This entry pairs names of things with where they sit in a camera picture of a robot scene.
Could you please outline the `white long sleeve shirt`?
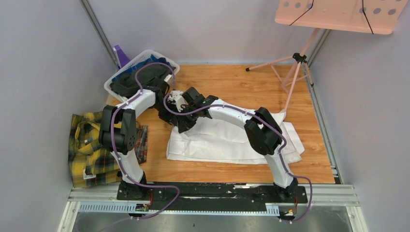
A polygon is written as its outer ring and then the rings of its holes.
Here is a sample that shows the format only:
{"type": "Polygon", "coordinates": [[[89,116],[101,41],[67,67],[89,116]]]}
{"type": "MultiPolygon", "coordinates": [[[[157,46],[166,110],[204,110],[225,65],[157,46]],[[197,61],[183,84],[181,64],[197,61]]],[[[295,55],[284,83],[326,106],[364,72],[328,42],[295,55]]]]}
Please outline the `white long sleeve shirt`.
{"type": "Polygon", "coordinates": [[[246,165],[266,164],[254,151],[243,128],[209,118],[199,118],[188,131],[174,127],[167,144],[168,160],[218,162],[246,165]]]}

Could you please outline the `white plastic laundry basket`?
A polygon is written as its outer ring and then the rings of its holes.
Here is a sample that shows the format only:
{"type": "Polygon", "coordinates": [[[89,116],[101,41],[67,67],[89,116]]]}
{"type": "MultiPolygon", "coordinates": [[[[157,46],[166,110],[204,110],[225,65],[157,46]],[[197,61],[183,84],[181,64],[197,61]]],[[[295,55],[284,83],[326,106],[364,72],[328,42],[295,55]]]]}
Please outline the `white plastic laundry basket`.
{"type": "Polygon", "coordinates": [[[166,63],[169,64],[171,67],[175,67],[174,73],[177,74],[180,71],[180,66],[175,63],[173,60],[170,58],[162,55],[161,53],[158,53],[156,51],[153,51],[151,49],[146,49],[143,52],[141,52],[139,55],[131,59],[127,64],[123,65],[122,68],[120,68],[115,74],[113,74],[105,83],[104,83],[104,89],[111,94],[115,99],[119,100],[120,102],[124,102],[127,100],[126,97],[122,97],[115,93],[111,87],[110,84],[123,73],[132,73],[133,71],[137,70],[137,68],[140,68],[143,66],[144,61],[153,61],[155,59],[160,59],[164,58],[166,60],[166,63]]]}

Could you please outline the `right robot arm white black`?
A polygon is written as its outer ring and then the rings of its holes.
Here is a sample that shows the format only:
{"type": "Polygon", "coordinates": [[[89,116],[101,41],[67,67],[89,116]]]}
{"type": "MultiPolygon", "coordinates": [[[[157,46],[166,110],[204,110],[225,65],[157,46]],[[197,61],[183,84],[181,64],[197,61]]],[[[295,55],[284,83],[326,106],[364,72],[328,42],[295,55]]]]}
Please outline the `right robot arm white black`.
{"type": "Polygon", "coordinates": [[[243,129],[251,148],[266,160],[274,178],[278,199],[288,202],[295,196],[298,180],[290,171],[282,152],[288,140],[266,108],[241,108],[213,95],[204,97],[194,87],[184,92],[173,90],[166,101],[176,106],[176,115],[180,119],[194,122],[200,117],[206,117],[243,129]]]}

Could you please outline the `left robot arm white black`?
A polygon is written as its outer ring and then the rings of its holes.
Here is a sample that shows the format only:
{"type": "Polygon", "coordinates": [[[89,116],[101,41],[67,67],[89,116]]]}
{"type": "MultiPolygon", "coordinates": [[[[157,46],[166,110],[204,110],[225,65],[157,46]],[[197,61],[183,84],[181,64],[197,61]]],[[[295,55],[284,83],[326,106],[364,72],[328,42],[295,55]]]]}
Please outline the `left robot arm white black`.
{"type": "Polygon", "coordinates": [[[116,106],[107,105],[102,111],[100,144],[115,158],[122,180],[120,193],[131,194],[135,199],[144,199],[150,185],[141,169],[134,147],[137,142],[136,119],[147,109],[158,111],[159,118],[170,125],[177,125],[177,119],[168,113],[163,104],[170,85],[165,87],[143,86],[135,95],[116,106]]]}

